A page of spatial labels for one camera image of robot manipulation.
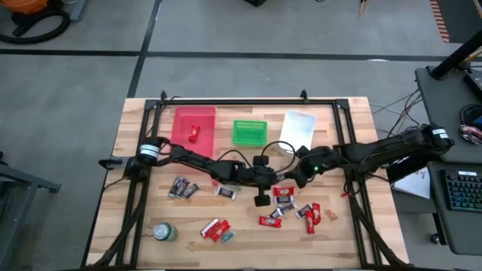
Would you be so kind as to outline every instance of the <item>gray floor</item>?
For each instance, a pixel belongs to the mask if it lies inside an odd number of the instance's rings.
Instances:
[[[91,0],[84,20],[61,37],[27,47],[0,43],[0,49],[140,50],[154,2]],[[163,0],[149,50],[446,56],[458,47],[441,41],[429,0],[372,0],[361,17],[358,9],[352,0],[267,0],[261,8],[242,0]],[[13,28],[6,14],[0,8],[1,32]],[[57,195],[38,193],[14,264],[55,270],[81,263],[105,175],[97,160],[111,152],[136,61],[0,55],[0,150],[12,166],[63,183]],[[170,96],[296,96],[306,89],[310,96],[368,96],[386,105],[416,89],[415,68],[435,64],[148,57],[136,97],[161,90]],[[423,105],[412,112],[427,121]],[[397,117],[374,115],[380,137]],[[411,263],[480,269],[482,258],[427,241],[435,231],[431,215],[399,217]]]

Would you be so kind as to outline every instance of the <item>wooden tabletop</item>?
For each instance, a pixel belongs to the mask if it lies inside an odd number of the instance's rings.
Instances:
[[[132,156],[141,125],[144,99],[128,99],[114,146],[113,155]],[[358,142],[377,140],[374,121],[368,99],[349,98],[352,120]],[[337,144],[337,132],[331,106],[327,105],[219,105],[216,106],[215,149],[217,158],[225,151],[236,148],[248,160],[260,154],[260,148],[240,148],[232,144],[233,121],[265,120],[268,122],[268,141],[279,139],[285,112],[289,109],[314,114],[317,117],[312,147]],[[175,106],[168,106],[161,116],[159,136],[170,138]],[[344,135],[348,142],[343,120]],[[270,166],[280,169],[287,165],[290,156],[277,146],[267,151]],[[237,154],[225,159],[238,159]],[[378,175],[386,176],[379,170]],[[171,199],[167,196],[176,176],[195,181],[201,190],[190,200]],[[113,170],[106,184],[119,179],[122,170]],[[295,186],[294,200],[298,208],[317,202],[322,207],[322,222],[316,225],[316,234],[307,234],[305,220],[299,220],[294,211],[282,217],[282,228],[261,226],[260,215],[269,215],[275,206],[255,207],[253,196],[257,189],[242,187],[235,200],[215,195],[215,187],[207,174],[179,164],[156,168],[151,175],[148,204],[139,250],[138,268],[152,269],[303,269],[359,267],[358,253],[348,199],[342,198],[343,171],[334,169],[317,175],[304,189],[298,189],[294,181],[284,181],[281,186]],[[375,226],[389,247],[402,260],[408,262],[401,235],[395,205],[389,184],[378,179],[367,182]],[[127,200],[129,181],[122,181],[104,192],[93,234],[87,263],[98,260],[119,233]],[[330,209],[338,219],[330,221],[324,210]],[[200,230],[213,218],[227,220],[236,232],[227,244],[203,239]],[[175,242],[157,241],[152,228],[161,222],[169,222],[178,228]],[[369,249],[368,235],[364,231],[365,246]],[[130,255],[132,237],[128,239],[126,255]]]

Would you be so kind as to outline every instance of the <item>floor mat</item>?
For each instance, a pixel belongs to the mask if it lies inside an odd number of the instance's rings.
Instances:
[[[482,0],[430,0],[442,40],[464,43],[482,29]]]

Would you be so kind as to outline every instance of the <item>green bin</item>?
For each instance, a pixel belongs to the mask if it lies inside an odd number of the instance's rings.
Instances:
[[[233,143],[240,146],[266,145],[268,123],[256,120],[235,120],[233,129]]]

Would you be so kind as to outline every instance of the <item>orange vacuum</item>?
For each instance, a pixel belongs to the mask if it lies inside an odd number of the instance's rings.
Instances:
[[[11,19],[17,25],[13,37],[0,34],[0,41],[12,44],[36,44],[49,41],[67,30],[69,15],[63,10],[62,0],[0,0],[0,4],[12,11]],[[39,21],[52,17],[62,17],[62,22],[54,30],[36,37],[22,38]]]

